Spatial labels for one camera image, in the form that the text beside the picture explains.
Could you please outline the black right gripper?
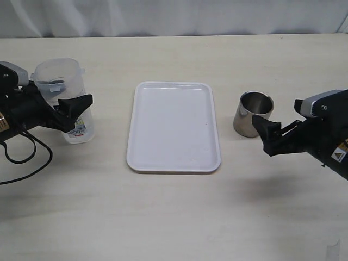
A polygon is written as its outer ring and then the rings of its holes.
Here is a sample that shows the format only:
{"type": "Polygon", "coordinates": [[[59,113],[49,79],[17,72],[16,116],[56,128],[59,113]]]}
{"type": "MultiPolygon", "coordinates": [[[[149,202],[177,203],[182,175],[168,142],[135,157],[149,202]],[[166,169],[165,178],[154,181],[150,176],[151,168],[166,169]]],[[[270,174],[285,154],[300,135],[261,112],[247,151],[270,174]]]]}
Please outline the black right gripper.
{"type": "Polygon", "coordinates": [[[347,179],[347,117],[307,119],[284,136],[280,122],[252,116],[252,125],[269,156],[306,152],[344,179],[347,179]]]}

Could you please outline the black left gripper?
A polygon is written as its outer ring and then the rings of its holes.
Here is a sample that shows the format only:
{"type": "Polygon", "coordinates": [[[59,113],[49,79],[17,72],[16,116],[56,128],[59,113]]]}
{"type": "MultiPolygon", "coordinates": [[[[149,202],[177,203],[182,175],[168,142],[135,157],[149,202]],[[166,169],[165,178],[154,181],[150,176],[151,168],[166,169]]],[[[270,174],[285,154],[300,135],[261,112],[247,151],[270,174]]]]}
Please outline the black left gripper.
{"type": "MultiPolygon", "coordinates": [[[[42,80],[40,84],[64,84],[63,79],[42,80]]],[[[51,107],[35,84],[1,91],[1,141],[37,126],[67,133],[76,120],[93,104],[91,94],[58,99],[51,107]]]]}

